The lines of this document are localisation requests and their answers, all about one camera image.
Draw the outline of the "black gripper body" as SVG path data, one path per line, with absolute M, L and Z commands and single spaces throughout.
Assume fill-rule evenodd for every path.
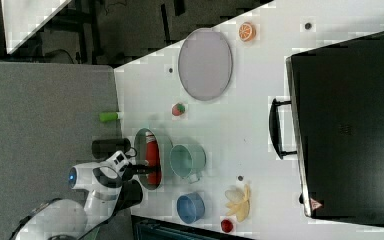
M 138 174 L 142 170 L 141 165 L 133 165 L 131 163 L 124 165 L 121 168 L 121 179 L 123 181 L 129 181 L 134 175 Z

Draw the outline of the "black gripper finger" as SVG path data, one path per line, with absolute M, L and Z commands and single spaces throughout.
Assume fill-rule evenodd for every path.
M 155 166 L 142 166 L 142 169 L 140 170 L 141 174 L 151 174 L 151 173 L 158 173 L 161 172 L 161 166 L 155 165 Z

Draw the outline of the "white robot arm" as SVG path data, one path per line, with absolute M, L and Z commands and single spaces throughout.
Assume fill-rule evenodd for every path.
M 132 163 L 121 151 L 101 162 L 77 164 L 68 182 L 71 189 L 87 192 L 85 203 L 62 198 L 45 202 L 20 221 L 10 240 L 80 240 L 118 211 L 141 202 L 135 175 L 159 171 L 157 165 Z

